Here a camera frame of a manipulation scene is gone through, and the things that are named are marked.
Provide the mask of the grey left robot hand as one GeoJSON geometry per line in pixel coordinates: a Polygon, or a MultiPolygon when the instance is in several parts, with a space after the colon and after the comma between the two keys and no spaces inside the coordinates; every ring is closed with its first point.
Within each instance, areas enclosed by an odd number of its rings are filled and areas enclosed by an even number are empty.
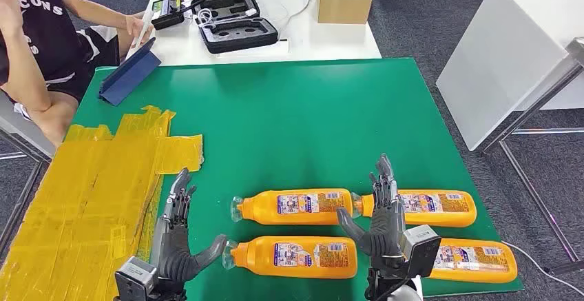
{"type": "Polygon", "coordinates": [[[188,215],[191,197],[196,186],[189,187],[190,172],[181,169],[171,185],[162,214],[154,229],[150,263],[158,270],[158,277],[184,283],[194,279],[227,246],[228,237],[217,235],[211,245],[197,254],[189,248],[188,215]]]}

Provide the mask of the person's left hand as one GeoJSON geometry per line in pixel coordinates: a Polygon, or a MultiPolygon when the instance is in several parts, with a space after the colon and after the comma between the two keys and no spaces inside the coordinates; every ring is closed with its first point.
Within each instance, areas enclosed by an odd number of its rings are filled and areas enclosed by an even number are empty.
{"type": "Polygon", "coordinates": [[[143,17],[144,12],[125,16],[127,32],[133,38],[133,41],[135,41],[132,47],[138,43],[140,45],[146,43],[154,30],[153,25],[149,21],[143,21],[143,17]]]}

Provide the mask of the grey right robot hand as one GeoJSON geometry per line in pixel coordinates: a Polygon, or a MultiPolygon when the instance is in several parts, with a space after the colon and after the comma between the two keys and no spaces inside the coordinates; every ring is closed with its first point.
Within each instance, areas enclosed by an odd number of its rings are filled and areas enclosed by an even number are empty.
{"type": "Polygon", "coordinates": [[[389,276],[404,263],[399,233],[405,229],[403,204],[397,181],[385,153],[375,163],[378,175],[370,174],[373,186],[373,212],[369,230],[357,225],[348,211],[337,209],[337,221],[345,234],[370,258],[371,268],[389,276]]]}

